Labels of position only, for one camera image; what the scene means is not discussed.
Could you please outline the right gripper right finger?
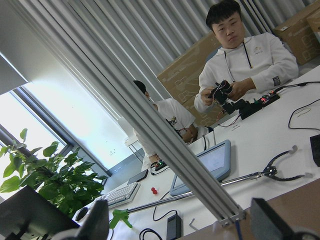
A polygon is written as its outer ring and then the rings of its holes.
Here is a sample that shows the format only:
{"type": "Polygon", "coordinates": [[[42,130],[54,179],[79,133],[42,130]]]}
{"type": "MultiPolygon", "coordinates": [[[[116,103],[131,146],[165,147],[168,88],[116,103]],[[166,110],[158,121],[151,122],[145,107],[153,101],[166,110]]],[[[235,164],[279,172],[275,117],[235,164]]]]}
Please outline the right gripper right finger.
{"type": "Polygon", "coordinates": [[[292,228],[263,198],[252,198],[250,229],[256,240],[297,240],[292,228]]]}

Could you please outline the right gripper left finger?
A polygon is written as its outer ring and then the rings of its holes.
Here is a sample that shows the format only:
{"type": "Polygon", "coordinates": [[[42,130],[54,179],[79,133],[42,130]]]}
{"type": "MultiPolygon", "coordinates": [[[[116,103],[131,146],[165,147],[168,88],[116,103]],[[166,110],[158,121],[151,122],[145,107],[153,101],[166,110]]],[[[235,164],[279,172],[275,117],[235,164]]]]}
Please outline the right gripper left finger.
{"type": "Polygon", "coordinates": [[[107,200],[94,203],[86,221],[77,230],[76,240],[106,240],[109,235],[109,205],[107,200]]]}

